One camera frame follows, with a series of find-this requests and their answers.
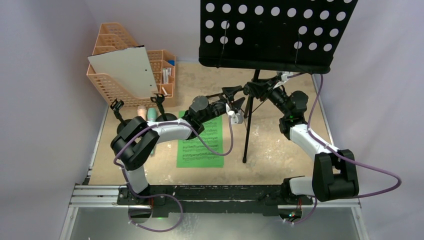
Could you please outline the black music stand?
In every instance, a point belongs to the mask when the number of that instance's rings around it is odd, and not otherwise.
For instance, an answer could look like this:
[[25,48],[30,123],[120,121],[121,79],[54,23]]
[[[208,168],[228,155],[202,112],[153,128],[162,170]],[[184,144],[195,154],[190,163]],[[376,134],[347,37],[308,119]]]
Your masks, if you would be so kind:
[[203,0],[199,62],[205,67],[324,75],[354,0]]

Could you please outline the green sheet music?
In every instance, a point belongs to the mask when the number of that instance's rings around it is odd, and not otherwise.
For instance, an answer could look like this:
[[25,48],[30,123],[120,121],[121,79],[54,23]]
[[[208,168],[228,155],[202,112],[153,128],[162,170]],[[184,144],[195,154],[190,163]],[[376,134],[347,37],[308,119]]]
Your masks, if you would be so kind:
[[179,140],[177,142],[177,168],[223,168],[224,157],[210,151],[224,153],[223,149],[223,118],[221,116],[203,124],[204,131],[200,137],[208,145],[205,147],[197,138]]

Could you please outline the mint green toy microphone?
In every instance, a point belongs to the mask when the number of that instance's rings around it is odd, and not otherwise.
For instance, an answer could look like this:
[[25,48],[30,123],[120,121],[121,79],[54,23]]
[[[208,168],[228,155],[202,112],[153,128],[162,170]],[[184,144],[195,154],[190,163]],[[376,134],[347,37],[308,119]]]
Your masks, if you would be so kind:
[[149,108],[147,110],[147,120],[149,122],[156,122],[157,118],[158,118],[157,110],[153,107]]

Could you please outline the pink toy microphone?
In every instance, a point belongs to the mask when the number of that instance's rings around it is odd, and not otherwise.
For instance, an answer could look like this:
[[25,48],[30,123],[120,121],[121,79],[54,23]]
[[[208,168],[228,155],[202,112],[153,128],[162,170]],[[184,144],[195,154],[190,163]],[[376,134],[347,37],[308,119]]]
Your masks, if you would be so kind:
[[142,117],[144,120],[146,120],[146,119],[147,119],[147,113],[148,113],[148,110],[147,110],[146,106],[144,106],[144,105],[139,105],[139,106],[137,107],[137,115],[138,115],[139,117]]

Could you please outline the black round microphone stand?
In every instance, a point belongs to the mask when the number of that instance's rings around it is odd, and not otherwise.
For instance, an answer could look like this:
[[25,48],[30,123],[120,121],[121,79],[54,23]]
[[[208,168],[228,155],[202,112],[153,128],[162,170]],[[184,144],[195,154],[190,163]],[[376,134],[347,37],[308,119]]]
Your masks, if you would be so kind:
[[131,121],[131,119],[123,119],[120,109],[124,106],[124,102],[122,100],[118,100],[117,98],[110,105],[110,109],[113,111],[113,114],[117,120],[119,120],[119,125],[116,129],[116,133],[119,134],[125,126]]

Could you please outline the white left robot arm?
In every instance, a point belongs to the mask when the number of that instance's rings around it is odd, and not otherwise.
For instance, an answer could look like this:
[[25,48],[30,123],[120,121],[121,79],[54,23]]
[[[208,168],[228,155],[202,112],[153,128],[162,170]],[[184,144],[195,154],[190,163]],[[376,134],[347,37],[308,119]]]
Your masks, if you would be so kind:
[[224,114],[228,116],[229,125],[241,124],[245,98],[235,100],[234,96],[243,90],[241,85],[224,87],[214,102],[210,102],[209,96],[196,96],[183,117],[176,120],[146,121],[141,116],[130,120],[110,144],[115,154],[113,162],[122,170],[130,199],[138,205],[149,199],[144,164],[157,144],[199,138],[205,129],[204,123]]

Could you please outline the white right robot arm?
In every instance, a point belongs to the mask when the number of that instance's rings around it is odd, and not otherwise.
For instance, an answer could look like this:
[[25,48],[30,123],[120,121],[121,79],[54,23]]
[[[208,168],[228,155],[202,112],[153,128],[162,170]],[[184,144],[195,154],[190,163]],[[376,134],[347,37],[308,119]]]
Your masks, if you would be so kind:
[[359,182],[353,153],[340,150],[319,136],[308,126],[304,113],[309,97],[302,91],[287,94],[277,77],[249,81],[245,95],[260,101],[269,100],[283,117],[280,132],[298,145],[312,160],[312,176],[284,179],[280,196],[288,204],[300,196],[314,196],[321,202],[354,198],[359,193]]

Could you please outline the white marker tube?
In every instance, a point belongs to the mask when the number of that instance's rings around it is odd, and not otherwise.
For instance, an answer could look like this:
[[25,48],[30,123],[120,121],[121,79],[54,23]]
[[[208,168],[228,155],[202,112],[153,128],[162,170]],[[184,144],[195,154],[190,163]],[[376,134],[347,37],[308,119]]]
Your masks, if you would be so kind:
[[172,75],[172,68],[166,67],[166,69],[167,69],[167,79],[168,79],[166,84],[168,84],[169,83],[169,77]]

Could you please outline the grey folder board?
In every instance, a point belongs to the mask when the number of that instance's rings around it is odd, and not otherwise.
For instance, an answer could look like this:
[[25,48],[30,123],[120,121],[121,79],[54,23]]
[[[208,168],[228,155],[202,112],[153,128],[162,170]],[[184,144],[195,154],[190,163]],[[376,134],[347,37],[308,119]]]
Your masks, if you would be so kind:
[[97,74],[107,74],[135,98],[149,98],[158,93],[144,45],[88,56]]

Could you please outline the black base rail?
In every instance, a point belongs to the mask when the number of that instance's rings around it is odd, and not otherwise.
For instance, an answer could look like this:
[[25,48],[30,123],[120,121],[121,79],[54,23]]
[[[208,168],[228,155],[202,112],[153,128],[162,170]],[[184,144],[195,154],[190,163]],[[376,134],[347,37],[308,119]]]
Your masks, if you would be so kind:
[[279,209],[295,209],[301,203],[307,207],[313,200],[288,193],[283,184],[273,185],[150,185],[144,193],[134,195],[126,186],[118,188],[117,204],[121,206],[151,206],[155,218],[170,213],[262,214],[265,217],[286,214]]

